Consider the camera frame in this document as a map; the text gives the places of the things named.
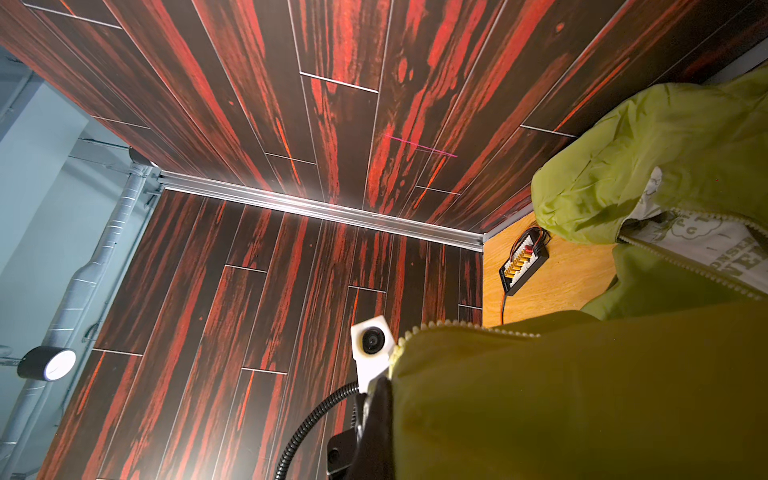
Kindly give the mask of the green jacket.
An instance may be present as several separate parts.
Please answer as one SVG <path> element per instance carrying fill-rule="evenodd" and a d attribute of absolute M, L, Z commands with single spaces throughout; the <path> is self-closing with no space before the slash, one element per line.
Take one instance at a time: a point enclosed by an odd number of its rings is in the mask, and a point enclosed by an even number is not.
<path fill-rule="evenodd" d="M 661 84 L 540 168 L 536 220 L 609 245 L 578 311 L 435 323 L 390 367 L 398 479 L 767 475 L 767 71 Z"/>

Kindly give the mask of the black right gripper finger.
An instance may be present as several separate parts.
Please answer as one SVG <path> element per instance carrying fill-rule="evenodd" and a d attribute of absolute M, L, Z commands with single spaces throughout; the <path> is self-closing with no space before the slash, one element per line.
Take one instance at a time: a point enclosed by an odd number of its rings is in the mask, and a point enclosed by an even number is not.
<path fill-rule="evenodd" d="M 373 382 L 371 393 L 356 398 L 354 479 L 394 479 L 393 396 L 388 378 Z"/>

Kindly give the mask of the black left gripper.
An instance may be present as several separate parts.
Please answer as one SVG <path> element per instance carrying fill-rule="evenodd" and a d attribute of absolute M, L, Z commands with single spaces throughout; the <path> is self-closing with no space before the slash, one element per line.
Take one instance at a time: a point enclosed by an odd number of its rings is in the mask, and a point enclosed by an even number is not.
<path fill-rule="evenodd" d="M 372 478 L 372 430 L 357 426 L 332 437 L 327 444 L 328 479 Z"/>

